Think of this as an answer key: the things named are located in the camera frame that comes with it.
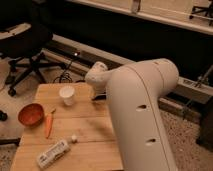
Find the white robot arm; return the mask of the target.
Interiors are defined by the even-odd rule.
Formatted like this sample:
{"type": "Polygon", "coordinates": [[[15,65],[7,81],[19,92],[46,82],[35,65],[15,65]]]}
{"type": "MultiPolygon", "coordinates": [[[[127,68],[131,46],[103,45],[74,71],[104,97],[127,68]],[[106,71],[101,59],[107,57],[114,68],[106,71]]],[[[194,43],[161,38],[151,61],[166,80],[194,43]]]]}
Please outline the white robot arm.
{"type": "Polygon", "coordinates": [[[177,67],[165,58],[112,70],[96,62],[87,72],[94,95],[106,95],[124,171],[178,171],[158,106],[178,79],[177,67]]]}

